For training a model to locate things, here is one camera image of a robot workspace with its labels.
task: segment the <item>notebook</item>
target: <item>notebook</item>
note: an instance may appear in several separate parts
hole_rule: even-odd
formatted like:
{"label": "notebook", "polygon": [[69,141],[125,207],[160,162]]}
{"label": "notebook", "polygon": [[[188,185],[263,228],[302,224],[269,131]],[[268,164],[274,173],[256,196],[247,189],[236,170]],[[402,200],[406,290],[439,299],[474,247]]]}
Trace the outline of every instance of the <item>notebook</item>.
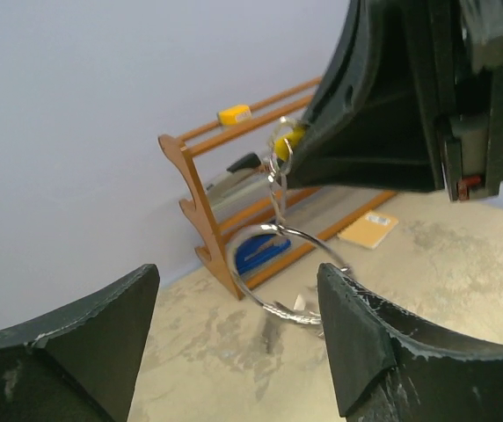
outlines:
{"label": "notebook", "polygon": [[368,249],[376,248],[396,227],[398,218],[369,211],[338,233],[338,237]]}

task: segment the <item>wooden rack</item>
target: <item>wooden rack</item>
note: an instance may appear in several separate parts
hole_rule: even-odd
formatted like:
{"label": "wooden rack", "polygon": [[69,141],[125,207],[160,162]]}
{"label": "wooden rack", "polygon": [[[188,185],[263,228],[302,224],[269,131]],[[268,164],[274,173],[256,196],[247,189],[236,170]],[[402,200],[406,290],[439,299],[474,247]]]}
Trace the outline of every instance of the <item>wooden rack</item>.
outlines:
{"label": "wooden rack", "polygon": [[[259,101],[250,106],[251,112],[256,113],[260,110],[273,106],[275,103],[287,100],[297,94],[304,93],[306,90],[317,86],[320,82],[320,77],[312,79],[304,84],[299,84],[294,88],[283,91],[270,98]],[[238,136],[245,135],[252,130],[262,127],[281,116],[289,115],[296,112],[311,101],[312,95],[304,95],[303,97],[282,105],[272,111],[260,114],[250,120],[227,128],[218,135],[213,135],[205,141],[187,146],[186,142],[191,141],[197,136],[202,136],[212,130],[220,127],[218,121],[212,121],[204,126],[195,128],[181,136],[172,137],[169,135],[160,135],[158,143],[164,152],[165,156],[178,168],[179,172],[185,179],[189,192],[192,195],[192,200],[181,200],[179,206],[183,214],[191,222],[191,224],[199,232],[204,245],[195,248],[197,256],[200,258],[205,267],[238,299],[243,297],[242,292],[234,283],[230,270],[226,264],[225,245],[244,225],[256,224],[265,222],[274,216],[274,211],[271,208],[271,203],[268,198],[256,202],[246,209],[232,215],[228,219],[218,222],[215,219],[213,211],[208,202],[205,189],[200,180],[199,173],[194,164],[194,159],[197,156],[205,154],[212,149],[221,147],[227,142],[230,142]],[[315,193],[318,188],[302,189],[288,196],[288,207],[308,198]],[[317,236],[322,240],[327,240],[335,236],[343,228],[354,222],[360,216],[368,212],[374,207],[378,207],[386,200],[394,196],[393,192],[384,192],[377,195],[370,202],[358,208],[350,215],[347,215],[332,226],[318,233]],[[281,256],[281,258],[272,261],[271,264],[265,265],[260,271],[251,276],[246,281],[249,288],[255,288],[276,273],[284,270],[300,257],[312,251],[314,247],[310,244],[302,244],[296,249],[289,251]]]}

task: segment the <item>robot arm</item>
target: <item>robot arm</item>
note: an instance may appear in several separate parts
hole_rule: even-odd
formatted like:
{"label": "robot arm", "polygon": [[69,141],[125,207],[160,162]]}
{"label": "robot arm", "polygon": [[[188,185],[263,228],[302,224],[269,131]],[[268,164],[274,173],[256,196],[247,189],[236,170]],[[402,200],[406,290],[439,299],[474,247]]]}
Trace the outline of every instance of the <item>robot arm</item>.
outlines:
{"label": "robot arm", "polygon": [[301,122],[290,187],[496,196],[503,0],[351,0]]}

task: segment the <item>blue object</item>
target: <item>blue object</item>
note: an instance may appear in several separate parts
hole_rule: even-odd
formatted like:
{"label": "blue object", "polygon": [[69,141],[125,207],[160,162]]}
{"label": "blue object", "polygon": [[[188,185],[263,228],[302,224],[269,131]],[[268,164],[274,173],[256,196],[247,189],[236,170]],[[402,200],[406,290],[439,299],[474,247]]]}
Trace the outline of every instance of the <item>blue object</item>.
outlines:
{"label": "blue object", "polygon": [[290,247],[290,239],[280,244],[272,243],[275,235],[254,236],[243,242],[236,251],[236,269],[240,275],[247,273]]}

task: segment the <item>keyring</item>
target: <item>keyring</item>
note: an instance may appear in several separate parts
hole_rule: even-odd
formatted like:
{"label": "keyring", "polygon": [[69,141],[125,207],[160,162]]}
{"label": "keyring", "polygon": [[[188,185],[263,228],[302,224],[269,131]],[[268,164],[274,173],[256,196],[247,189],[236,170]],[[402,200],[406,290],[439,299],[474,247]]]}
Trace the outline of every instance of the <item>keyring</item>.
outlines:
{"label": "keyring", "polygon": [[287,117],[283,116],[279,118],[279,122],[277,123],[277,126],[271,133],[271,136],[269,137],[269,141],[267,141],[267,145],[272,151],[271,156],[269,157],[269,172],[271,173],[272,178],[276,178],[278,176],[287,176],[290,172],[290,168],[292,166],[292,158],[293,158],[293,149],[290,147],[290,144],[288,142],[285,142],[287,144],[288,148],[288,160],[283,163],[282,166],[279,166],[277,163],[277,156],[275,155],[275,141],[279,135],[279,132],[285,128],[288,127],[289,129],[295,129],[299,124],[299,121],[297,119],[293,119],[292,117]]}
{"label": "keyring", "polygon": [[269,314],[272,314],[285,322],[298,324],[298,325],[320,325],[322,323],[322,319],[320,315],[304,315],[293,312],[291,309],[287,309],[280,303],[268,303],[263,301],[257,295],[255,295],[245,284],[242,277],[237,271],[236,266],[236,254],[237,248],[246,240],[250,239],[254,236],[261,235],[276,235],[276,236],[296,236],[300,237],[302,240],[309,242],[314,245],[316,248],[327,253],[335,262],[342,268],[342,271],[348,270],[348,265],[342,259],[342,257],[336,253],[332,248],[330,248],[325,242],[321,241],[317,237],[311,236],[308,233],[304,233],[303,231],[297,229],[291,229],[290,227],[285,227],[281,224],[257,224],[253,226],[248,226],[236,233],[236,235],[232,238],[230,243],[226,247],[227,254],[227,264],[230,272],[232,274],[232,278],[236,285],[242,290],[242,292],[258,304],[261,308],[263,308]]}

